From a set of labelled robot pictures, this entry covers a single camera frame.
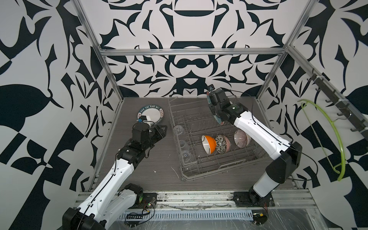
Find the black white patterned bowl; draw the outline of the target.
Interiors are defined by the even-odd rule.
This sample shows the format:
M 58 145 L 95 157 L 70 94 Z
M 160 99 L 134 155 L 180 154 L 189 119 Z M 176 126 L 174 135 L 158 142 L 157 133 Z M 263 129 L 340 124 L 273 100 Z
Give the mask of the black white patterned bowl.
M 224 154 L 230 150 L 231 142 L 226 136 L 217 135 L 215 141 L 217 143 L 216 147 L 217 154 Z

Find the grey wire dish rack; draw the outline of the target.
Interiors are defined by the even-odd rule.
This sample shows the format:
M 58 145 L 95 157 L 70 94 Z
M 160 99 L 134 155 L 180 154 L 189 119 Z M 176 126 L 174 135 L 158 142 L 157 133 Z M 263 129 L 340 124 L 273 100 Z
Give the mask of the grey wire dish rack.
M 267 157 L 247 135 L 245 143 L 236 141 L 238 128 L 228 122 L 219 124 L 207 99 L 169 99 L 168 111 L 183 181 L 258 163 Z

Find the teal red striped bowl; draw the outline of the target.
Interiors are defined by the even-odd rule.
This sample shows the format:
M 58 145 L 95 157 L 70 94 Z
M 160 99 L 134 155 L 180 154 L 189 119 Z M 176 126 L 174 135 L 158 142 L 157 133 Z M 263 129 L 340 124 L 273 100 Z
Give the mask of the teal red striped bowl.
M 212 104 L 211 100 L 210 100 L 210 97 L 209 97 L 209 92 L 207 92 L 207 101 L 208 101 L 208 104 L 209 104 L 209 108 L 210 108 L 210 111 L 214 117 L 214 119 L 216 120 L 216 122 L 218 122 L 220 125 L 223 125 L 224 124 L 224 121 L 222 121 L 219 117 L 216 116 L 216 113 L 215 113 L 215 107 L 214 105 Z

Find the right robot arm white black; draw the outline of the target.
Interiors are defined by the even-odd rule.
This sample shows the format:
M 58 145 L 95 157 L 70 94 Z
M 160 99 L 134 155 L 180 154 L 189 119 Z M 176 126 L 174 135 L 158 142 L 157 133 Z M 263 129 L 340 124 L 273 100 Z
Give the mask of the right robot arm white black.
M 302 147 L 297 142 L 289 142 L 253 116 L 253 113 L 240 102 L 231 102 L 222 88 L 208 87 L 208 100 L 211 113 L 222 122 L 229 122 L 248 134 L 273 160 L 265 173 L 249 190 L 253 203 L 260 202 L 271 194 L 299 167 Z

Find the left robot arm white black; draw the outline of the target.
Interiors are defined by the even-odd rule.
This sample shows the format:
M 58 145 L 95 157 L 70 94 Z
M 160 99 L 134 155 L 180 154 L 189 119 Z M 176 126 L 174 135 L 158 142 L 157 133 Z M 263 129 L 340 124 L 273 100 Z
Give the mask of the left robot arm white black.
M 132 137 L 118 151 L 109 173 L 96 189 L 77 207 L 69 208 L 62 217 L 63 230 L 107 230 L 126 210 L 142 201 L 143 189 L 135 184 L 122 184 L 148 158 L 150 150 L 167 135 L 166 125 L 138 122 Z

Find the white orange small bowl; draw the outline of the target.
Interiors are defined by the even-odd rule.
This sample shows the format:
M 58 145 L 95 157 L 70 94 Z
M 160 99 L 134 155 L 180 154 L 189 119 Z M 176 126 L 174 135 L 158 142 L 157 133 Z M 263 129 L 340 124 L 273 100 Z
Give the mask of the white orange small bowl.
M 207 155 L 211 155 L 214 153 L 217 147 L 217 143 L 213 137 L 208 135 L 202 135 L 201 142 Z

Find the frosted textured plastic cup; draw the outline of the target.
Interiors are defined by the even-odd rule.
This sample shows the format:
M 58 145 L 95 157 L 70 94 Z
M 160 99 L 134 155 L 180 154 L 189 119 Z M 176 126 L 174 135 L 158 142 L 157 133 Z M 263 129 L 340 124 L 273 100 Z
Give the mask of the frosted textured plastic cup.
M 184 151 L 184 150 L 189 151 L 190 150 L 189 144 L 184 140 L 179 140 L 179 147 L 180 147 L 181 151 Z

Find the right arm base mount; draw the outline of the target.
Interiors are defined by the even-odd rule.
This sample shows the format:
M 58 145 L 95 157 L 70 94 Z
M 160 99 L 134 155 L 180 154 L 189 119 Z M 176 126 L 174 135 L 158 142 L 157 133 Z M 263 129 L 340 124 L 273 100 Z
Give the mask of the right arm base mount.
M 233 201 L 236 207 L 274 207 L 275 202 L 272 193 L 260 197 L 255 191 L 233 192 Z

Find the clear faceted plastic cup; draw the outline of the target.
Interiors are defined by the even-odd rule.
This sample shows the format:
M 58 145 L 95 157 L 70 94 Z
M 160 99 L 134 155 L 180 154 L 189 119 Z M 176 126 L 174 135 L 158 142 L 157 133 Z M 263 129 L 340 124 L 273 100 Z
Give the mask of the clear faceted plastic cup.
M 193 165 L 195 163 L 195 158 L 189 150 L 181 151 L 181 158 L 184 167 Z

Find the pink ribbed bowl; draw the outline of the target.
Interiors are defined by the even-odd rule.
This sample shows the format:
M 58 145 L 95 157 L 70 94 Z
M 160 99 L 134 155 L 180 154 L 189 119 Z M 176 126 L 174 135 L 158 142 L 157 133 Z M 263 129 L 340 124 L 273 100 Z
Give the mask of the pink ribbed bowl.
M 252 140 L 251 137 L 241 129 L 238 129 L 234 133 L 234 142 L 236 146 L 239 148 L 248 147 L 251 140 Z

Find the green rim lettered plate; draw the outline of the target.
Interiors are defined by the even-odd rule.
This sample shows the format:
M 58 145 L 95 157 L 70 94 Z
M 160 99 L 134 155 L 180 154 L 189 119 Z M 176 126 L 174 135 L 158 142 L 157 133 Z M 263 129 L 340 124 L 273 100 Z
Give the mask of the green rim lettered plate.
M 137 119 L 141 115 L 149 116 L 151 119 L 151 122 L 143 122 L 150 126 L 154 126 L 159 124 L 163 118 L 164 118 L 164 110 L 156 104 L 148 104 L 143 106 L 137 114 Z

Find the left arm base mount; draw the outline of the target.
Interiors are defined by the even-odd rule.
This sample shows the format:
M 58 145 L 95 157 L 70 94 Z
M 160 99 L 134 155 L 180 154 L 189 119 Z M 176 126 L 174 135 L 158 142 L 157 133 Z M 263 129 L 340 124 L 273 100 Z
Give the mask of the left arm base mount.
M 157 193 L 147 193 L 143 192 L 137 195 L 136 201 L 133 206 L 129 207 L 129 209 L 143 209 L 146 204 L 151 203 L 154 206 L 157 204 Z

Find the clear smooth plastic cup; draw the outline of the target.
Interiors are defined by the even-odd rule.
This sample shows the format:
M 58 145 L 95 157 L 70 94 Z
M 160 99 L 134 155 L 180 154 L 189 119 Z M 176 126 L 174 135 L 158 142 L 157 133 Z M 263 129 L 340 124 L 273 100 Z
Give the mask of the clear smooth plastic cup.
M 176 125 L 173 128 L 173 133 L 176 136 L 184 135 L 186 133 L 185 128 L 182 125 Z

